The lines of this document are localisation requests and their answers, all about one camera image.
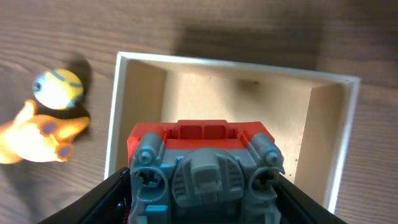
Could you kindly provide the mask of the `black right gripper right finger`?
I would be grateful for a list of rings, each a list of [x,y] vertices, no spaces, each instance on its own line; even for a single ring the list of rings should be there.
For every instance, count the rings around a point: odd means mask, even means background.
[[[280,175],[276,182],[280,224],[347,224]]]

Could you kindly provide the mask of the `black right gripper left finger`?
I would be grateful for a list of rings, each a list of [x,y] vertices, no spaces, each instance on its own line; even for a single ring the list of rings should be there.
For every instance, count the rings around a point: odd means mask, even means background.
[[[39,224],[127,223],[130,209],[130,174],[129,169],[123,167]]]

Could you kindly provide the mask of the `orange dinosaur toy figure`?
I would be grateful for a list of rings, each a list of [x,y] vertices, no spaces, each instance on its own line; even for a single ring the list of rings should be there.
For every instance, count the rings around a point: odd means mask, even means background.
[[[66,162],[72,156],[72,141],[90,123],[89,117],[58,119],[37,114],[37,105],[26,100],[15,118],[1,125],[1,163]]]

